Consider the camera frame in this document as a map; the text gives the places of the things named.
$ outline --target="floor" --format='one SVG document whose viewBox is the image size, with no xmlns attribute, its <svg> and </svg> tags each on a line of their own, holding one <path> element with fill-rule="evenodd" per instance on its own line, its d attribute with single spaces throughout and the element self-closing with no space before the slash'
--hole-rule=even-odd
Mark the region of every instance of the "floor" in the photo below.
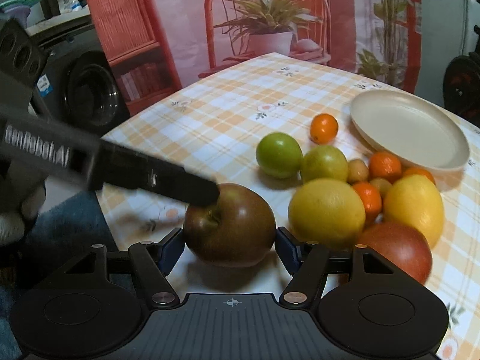
<svg viewBox="0 0 480 360">
<path fill-rule="evenodd" d="M 77 186 L 53 177 L 48 177 L 45 180 L 45 188 L 46 200 L 40 210 L 41 213 L 59 205 L 81 191 Z"/>
</svg>

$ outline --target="white plate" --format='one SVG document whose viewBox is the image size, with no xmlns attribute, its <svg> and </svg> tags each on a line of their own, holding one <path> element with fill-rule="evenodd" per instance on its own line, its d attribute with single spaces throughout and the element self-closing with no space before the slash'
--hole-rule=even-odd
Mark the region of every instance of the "white plate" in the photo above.
<svg viewBox="0 0 480 360">
<path fill-rule="evenodd" d="M 350 116 L 375 150 L 387 150 L 407 166 L 452 172 L 469 160 L 469 143 L 457 124 L 432 103 L 411 94 L 363 92 L 352 100 Z"/>
</svg>

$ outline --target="small yellow fruit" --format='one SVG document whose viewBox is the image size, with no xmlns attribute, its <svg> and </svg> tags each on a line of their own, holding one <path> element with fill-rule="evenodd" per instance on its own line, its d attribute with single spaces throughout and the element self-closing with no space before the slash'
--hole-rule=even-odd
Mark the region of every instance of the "small yellow fruit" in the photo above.
<svg viewBox="0 0 480 360">
<path fill-rule="evenodd" d="M 365 226 L 365 208 L 350 185 L 320 178 L 295 192 L 289 204 L 289 221 L 292 234 L 300 241 L 349 248 Z"/>
<path fill-rule="evenodd" d="M 368 170 L 368 166 L 366 166 L 361 159 L 356 158 L 349 161 L 349 177 L 346 181 L 349 184 L 367 181 L 369 174 L 370 171 Z"/>
<path fill-rule="evenodd" d="M 443 232 L 443 201 L 435 185 L 423 175 L 397 181 L 383 202 L 386 222 L 399 222 L 423 233 L 431 249 Z"/>
<path fill-rule="evenodd" d="M 370 183 L 371 185 L 373 185 L 375 188 L 378 189 L 382 199 L 385 199 L 388 191 L 390 190 L 390 188 L 392 188 L 392 184 L 390 184 L 388 180 L 385 180 L 384 178 L 380 178 L 380 177 L 370 180 Z"/>
</svg>

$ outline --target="orange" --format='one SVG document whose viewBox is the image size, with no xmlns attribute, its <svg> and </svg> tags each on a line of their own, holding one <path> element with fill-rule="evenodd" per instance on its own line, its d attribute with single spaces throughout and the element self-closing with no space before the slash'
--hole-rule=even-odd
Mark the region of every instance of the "orange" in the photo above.
<svg viewBox="0 0 480 360">
<path fill-rule="evenodd" d="M 426 176 L 426 178 L 428 178 L 428 180 L 430 180 L 433 184 L 435 184 L 435 179 L 434 179 L 433 175 L 426 169 L 413 167 L 413 168 L 408 168 L 405 172 L 403 172 L 404 177 L 411 176 L 411 175 Z"/>
<path fill-rule="evenodd" d="M 338 122 L 330 114 L 316 115 L 310 125 L 310 139 L 317 144 L 331 142 L 338 133 Z"/>
<path fill-rule="evenodd" d="M 400 160 L 387 151 L 378 151 L 372 155 L 368 168 L 370 170 L 370 179 L 381 178 L 393 184 L 402 177 Z"/>
<path fill-rule="evenodd" d="M 382 197 L 377 188 L 362 181 L 352 185 L 365 207 L 365 225 L 371 225 L 382 211 Z"/>
</svg>

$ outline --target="crosshair symbol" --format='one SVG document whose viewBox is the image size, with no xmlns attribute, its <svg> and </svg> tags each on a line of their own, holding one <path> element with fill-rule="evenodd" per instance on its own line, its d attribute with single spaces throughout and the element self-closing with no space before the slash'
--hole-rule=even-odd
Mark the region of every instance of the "crosshair symbol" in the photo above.
<svg viewBox="0 0 480 360">
<path fill-rule="evenodd" d="M 233 306 L 238 305 L 238 304 L 241 303 L 241 302 L 239 302 L 238 300 L 232 298 L 232 299 L 227 300 L 227 301 L 224 302 L 224 303 L 226 303 L 227 305 L 233 307 Z"/>
</svg>

